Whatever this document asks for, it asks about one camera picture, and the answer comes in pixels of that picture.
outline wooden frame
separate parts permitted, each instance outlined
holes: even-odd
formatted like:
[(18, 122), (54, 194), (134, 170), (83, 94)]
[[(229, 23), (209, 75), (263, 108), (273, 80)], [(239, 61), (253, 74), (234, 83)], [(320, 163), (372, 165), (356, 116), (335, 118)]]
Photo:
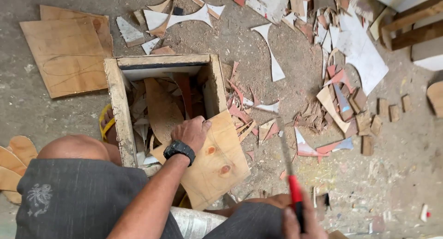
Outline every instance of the wooden frame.
[[(208, 118), (225, 111), (227, 107), (224, 80), (218, 55), (150, 55), (105, 59), (105, 72), (114, 109), (117, 140), (123, 166), (139, 167), (126, 97), (126, 90), (130, 90), (131, 87), (125, 72), (152, 69), (162, 71), (162, 68), (168, 72), (168, 68), (188, 66), (201, 66), (197, 72), (197, 79), (203, 85)], [(159, 169), (158, 165), (153, 167), (156, 169), (154, 172), (145, 169), (148, 175), (153, 175)]]
[(428, 0), (394, 16), (390, 24), (380, 25), (380, 34), (386, 48), (395, 51), (443, 36), (443, 21), (414, 29), (395, 38), (391, 32), (407, 27), (424, 18), (443, 12), (443, 0)]

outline hand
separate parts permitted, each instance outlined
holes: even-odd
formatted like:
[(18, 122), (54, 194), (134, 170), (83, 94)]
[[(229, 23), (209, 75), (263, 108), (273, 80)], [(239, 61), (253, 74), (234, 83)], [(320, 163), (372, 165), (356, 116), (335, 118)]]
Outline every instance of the hand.
[(318, 224), (311, 198), (305, 190), (303, 193), (303, 219), (305, 233), (300, 234), (300, 224), (294, 210), (286, 207), (283, 212), (282, 229), (286, 239), (327, 239), (328, 235)]
[(184, 121), (183, 124), (176, 126), (171, 133), (171, 139), (173, 141), (183, 141), (197, 154), (205, 143), (206, 132), (211, 125), (212, 123), (205, 121), (203, 116), (197, 116), (192, 120)]

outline knee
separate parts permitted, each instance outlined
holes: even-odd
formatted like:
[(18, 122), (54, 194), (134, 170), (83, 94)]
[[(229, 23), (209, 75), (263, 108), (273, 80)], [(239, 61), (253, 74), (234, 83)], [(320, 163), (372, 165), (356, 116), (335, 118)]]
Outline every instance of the knee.
[(83, 134), (66, 135), (51, 141), (39, 152), (38, 159), (78, 158), (109, 161), (102, 142)]

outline man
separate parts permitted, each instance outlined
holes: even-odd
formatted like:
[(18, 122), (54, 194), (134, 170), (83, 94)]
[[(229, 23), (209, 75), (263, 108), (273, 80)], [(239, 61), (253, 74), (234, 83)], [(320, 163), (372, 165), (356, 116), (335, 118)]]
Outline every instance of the man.
[[(109, 109), (101, 126), (112, 118)], [(176, 126), (171, 138), (197, 153), (210, 126), (199, 116)], [(190, 155), (172, 153), (148, 181), (143, 170), (121, 167), (115, 128), (106, 135), (108, 143), (85, 135), (56, 139), (30, 162), (17, 187), (23, 196), (17, 239), (183, 238), (169, 209), (191, 164)], [(287, 208), (289, 195), (283, 194), (211, 211), (229, 218), (204, 238), (326, 239), (306, 192), (304, 198), (302, 235), (294, 212)]]

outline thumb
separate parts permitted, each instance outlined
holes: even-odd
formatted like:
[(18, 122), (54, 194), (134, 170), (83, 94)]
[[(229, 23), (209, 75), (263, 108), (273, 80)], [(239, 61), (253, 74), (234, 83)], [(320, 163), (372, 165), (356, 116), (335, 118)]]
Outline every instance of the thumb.
[(283, 234), (286, 239), (299, 239), (300, 238), (300, 225), (297, 221), (294, 210), (290, 207), (286, 207), (283, 211)]
[(209, 128), (211, 127), (212, 122), (211, 121), (205, 121), (202, 124), (202, 132), (207, 132), (209, 130)]

